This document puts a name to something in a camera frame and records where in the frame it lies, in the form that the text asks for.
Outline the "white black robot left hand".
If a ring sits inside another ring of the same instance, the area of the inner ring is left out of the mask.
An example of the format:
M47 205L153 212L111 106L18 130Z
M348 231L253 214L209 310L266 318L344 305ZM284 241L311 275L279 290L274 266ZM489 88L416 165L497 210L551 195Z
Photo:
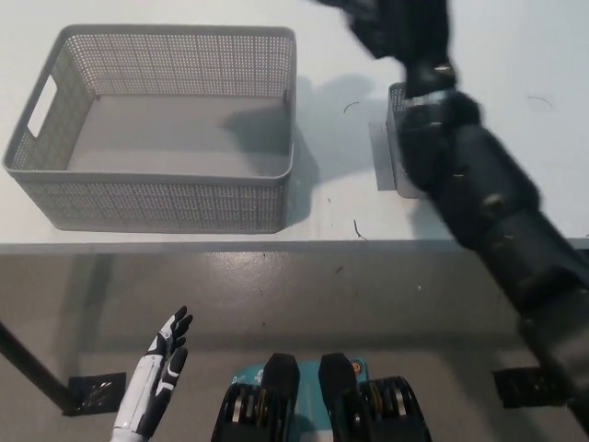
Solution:
M181 307L139 359L112 428L113 441L148 441L153 437L185 366L185 333L192 320L188 309Z

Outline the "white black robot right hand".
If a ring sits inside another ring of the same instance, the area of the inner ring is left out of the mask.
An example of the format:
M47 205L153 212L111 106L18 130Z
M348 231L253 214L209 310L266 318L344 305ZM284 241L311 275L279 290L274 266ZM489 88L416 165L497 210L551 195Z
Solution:
M403 66L407 98L456 86L445 0L343 1L340 8L374 58L390 57Z

